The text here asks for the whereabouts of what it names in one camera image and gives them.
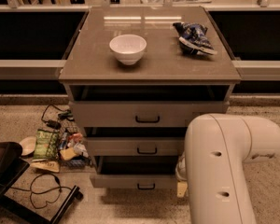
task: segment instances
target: white bowl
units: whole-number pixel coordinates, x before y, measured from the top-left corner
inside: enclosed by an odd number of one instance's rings
[[[110,41],[109,46],[116,59],[130,65],[142,58],[147,42],[139,35],[119,35]]]

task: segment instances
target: black handle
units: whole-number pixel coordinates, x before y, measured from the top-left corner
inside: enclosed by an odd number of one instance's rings
[[[160,116],[157,116],[156,119],[141,119],[138,116],[135,117],[137,123],[158,123],[160,122]]]
[[[155,150],[152,151],[152,152],[143,152],[143,151],[140,151],[139,147],[137,148],[137,153],[138,154],[157,154],[157,152],[158,152],[158,149],[156,147],[155,147]]]
[[[151,186],[145,185],[144,187],[140,187],[140,184],[137,184],[137,187],[139,190],[153,190],[154,188],[156,188],[156,185],[153,183]]]

